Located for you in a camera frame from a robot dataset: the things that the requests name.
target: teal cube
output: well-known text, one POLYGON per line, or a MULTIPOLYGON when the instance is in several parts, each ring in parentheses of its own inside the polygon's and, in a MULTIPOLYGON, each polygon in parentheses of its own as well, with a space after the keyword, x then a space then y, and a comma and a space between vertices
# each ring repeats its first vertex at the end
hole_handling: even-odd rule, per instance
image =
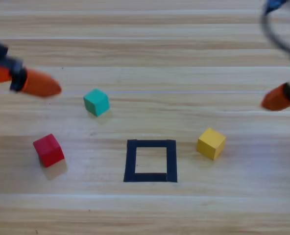
POLYGON ((84 104, 86 110, 96 117, 110 108, 108 96, 98 89, 94 89, 84 96, 84 104))

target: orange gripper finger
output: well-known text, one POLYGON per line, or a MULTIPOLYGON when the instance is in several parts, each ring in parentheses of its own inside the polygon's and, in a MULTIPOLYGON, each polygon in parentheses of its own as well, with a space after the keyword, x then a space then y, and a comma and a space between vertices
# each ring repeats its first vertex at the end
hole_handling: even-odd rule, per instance
POLYGON ((290 107, 290 100, 284 95, 284 84, 266 94, 261 106, 270 111, 280 111, 290 107))
POLYGON ((12 77, 9 73, 9 69, 0 66, 0 82, 11 81, 12 77))
POLYGON ((21 92, 35 96, 47 97, 60 94, 61 87, 50 75, 26 69, 26 82, 21 92))

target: table surface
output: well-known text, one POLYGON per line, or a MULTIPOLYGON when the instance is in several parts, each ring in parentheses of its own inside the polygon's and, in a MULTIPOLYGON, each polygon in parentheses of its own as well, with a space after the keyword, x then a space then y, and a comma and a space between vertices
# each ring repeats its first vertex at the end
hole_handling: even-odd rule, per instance
MULTIPOLYGON (((290 60, 259 26, 262 1, 0 1, 9 54, 52 74, 62 94, 0 84, 0 235, 290 235, 290 108, 265 92, 290 60), (89 114, 83 96, 106 92, 89 114), (196 151, 213 128, 216 161, 196 151), (42 167, 53 134, 65 161, 42 167), (123 182, 128 139, 176 140, 178 183, 123 182)), ((274 23, 290 39, 290 14, 274 23)), ((165 149, 138 149, 136 172, 165 172, 165 149)))

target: wooden block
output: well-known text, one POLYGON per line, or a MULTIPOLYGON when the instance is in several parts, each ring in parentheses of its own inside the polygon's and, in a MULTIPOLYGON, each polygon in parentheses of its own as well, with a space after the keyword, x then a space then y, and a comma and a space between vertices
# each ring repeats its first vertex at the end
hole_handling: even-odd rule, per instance
POLYGON ((107 94, 98 89, 95 89, 84 96, 84 104, 86 110, 97 117, 110 108, 107 94))
POLYGON ((208 128, 198 139, 197 151, 211 160, 215 160, 223 151, 225 140, 224 135, 208 128))
POLYGON ((45 167, 49 167, 65 158, 53 134, 35 141, 33 145, 45 167))

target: black square outline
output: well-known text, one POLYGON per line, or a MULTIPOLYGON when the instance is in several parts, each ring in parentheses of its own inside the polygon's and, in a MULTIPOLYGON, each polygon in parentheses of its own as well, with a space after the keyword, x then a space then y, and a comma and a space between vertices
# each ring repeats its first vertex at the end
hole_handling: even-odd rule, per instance
POLYGON ((178 182, 176 166, 176 141, 128 140, 126 148, 124 182, 178 182), (167 148, 167 172, 135 173, 136 149, 138 147, 167 148))

